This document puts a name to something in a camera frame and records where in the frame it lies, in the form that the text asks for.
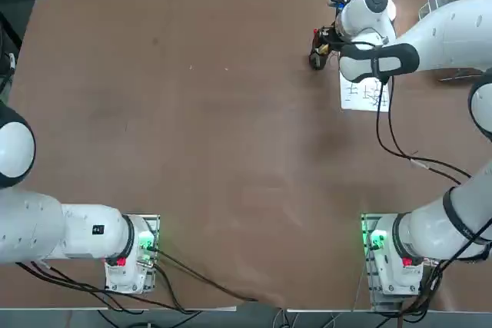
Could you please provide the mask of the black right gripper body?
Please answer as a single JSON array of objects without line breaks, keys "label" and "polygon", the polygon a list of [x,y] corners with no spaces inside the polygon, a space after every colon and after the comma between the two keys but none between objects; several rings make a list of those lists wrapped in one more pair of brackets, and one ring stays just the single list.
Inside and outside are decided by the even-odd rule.
[{"label": "black right gripper body", "polygon": [[333,25],[327,27],[324,31],[324,38],[326,44],[328,45],[330,50],[340,50],[342,47],[342,39],[336,32],[336,29]]}]

